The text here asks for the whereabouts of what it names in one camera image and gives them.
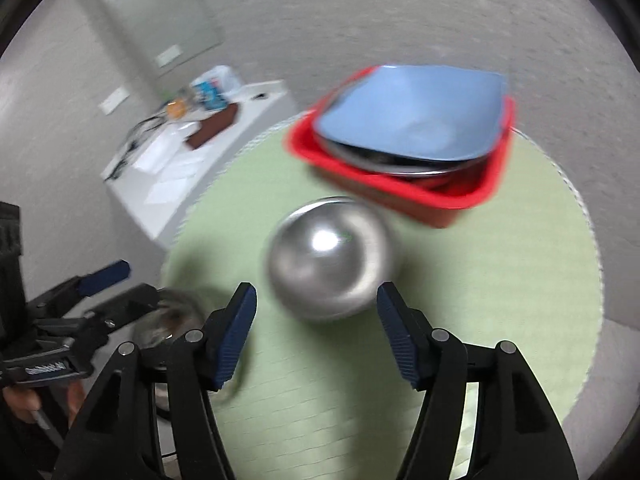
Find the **green tablecloth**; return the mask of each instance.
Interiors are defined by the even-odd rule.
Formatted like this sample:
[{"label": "green tablecloth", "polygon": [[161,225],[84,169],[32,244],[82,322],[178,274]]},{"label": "green tablecloth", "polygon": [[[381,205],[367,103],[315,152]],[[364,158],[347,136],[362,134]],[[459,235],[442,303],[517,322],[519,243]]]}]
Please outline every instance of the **green tablecloth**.
[{"label": "green tablecloth", "polygon": [[[422,394],[399,375],[373,310],[332,324],[289,317],[264,273],[270,235],[303,203],[341,194],[285,152],[283,131],[246,150],[194,207],[164,268],[165,285],[223,306],[239,282],[258,314],[237,394],[215,406],[239,480],[394,478]],[[498,194],[434,230],[386,212],[404,266],[407,303],[464,342],[515,342],[562,420],[587,376],[602,321],[598,255],[588,221],[558,169],[517,137]],[[474,434],[468,389],[453,477]]]}]

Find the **white desk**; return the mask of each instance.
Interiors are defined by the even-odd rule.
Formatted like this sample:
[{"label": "white desk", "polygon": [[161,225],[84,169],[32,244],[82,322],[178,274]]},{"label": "white desk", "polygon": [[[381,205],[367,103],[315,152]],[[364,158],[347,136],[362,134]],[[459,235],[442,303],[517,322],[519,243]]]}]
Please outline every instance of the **white desk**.
[{"label": "white desk", "polygon": [[[266,94],[266,98],[252,99],[261,93]],[[184,190],[171,200],[164,203],[149,203],[147,199],[149,192],[158,182],[159,177],[143,173],[133,166],[137,153],[131,158],[130,164],[125,167],[118,179],[106,181],[110,192],[122,203],[146,235],[165,249],[174,240],[188,208],[199,199],[236,153],[260,133],[290,118],[298,111],[283,81],[245,85],[236,101],[240,105],[236,122],[204,145],[210,146],[204,152],[205,160],[198,165],[196,173],[189,177]],[[138,151],[143,152],[145,146],[152,142],[156,135],[146,141]],[[184,145],[177,155],[189,151],[190,148]],[[121,156],[121,153],[116,154],[103,176],[110,173]]]}]

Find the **human hand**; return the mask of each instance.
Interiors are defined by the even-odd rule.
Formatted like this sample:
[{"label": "human hand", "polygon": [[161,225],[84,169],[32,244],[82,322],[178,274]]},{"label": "human hand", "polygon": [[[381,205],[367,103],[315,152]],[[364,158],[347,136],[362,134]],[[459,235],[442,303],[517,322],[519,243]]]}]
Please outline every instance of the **human hand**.
[{"label": "human hand", "polygon": [[[7,386],[2,389],[4,402],[13,414],[20,420],[33,424],[35,419],[31,412],[37,412],[42,407],[40,397],[34,390],[21,386]],[[80,407],[84,402],[84,388],[80,381],[72,381],[66,389],[66,403],[69,410],[69,426],[73,423]]]}]

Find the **silver screw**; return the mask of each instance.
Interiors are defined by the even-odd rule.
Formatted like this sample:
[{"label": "silver screw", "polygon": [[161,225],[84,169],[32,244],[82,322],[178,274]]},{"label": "silver screw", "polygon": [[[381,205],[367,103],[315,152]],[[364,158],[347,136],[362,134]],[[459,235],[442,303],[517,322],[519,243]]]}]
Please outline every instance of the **silver screw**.
[{"label": "silver screw", "polygon": [[202,339],[202,332],[200,330],[189,330],[184,338],[189,343],[197,343],[198,341],[200,341],[200,339]]},{"label": "silver screw", "polygon": [[431,337],[433,337],[436,341],[444,343],[447,339],[449,339],[449,332],[441,328],[437,328],[433,332],[431,332]]},{"label": "silver screw", "polygon": [[514,345],[511,341],[500,342],[500,350],[502,350],[505,354],[515,354],[517,349],[517,346]]},{"label": "silver screw", "polygon": [[136,346],[131,341],[127,341],[126,343],[122,343],[118,346],[118,353],[120,355],[129,355],[134,351],[135,347]]}]

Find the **blue plate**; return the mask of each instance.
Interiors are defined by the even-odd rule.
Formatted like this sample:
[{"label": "blue plate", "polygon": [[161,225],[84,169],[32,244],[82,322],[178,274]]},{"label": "blue plate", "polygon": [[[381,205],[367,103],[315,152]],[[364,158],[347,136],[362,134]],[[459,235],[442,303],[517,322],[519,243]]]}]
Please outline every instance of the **blue plate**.
[{"label": "blue plate", "polygon": [[500,136],[504,76],[450,66],[382,66],[314,124],[325,139],[417,160],[489,153]]}]

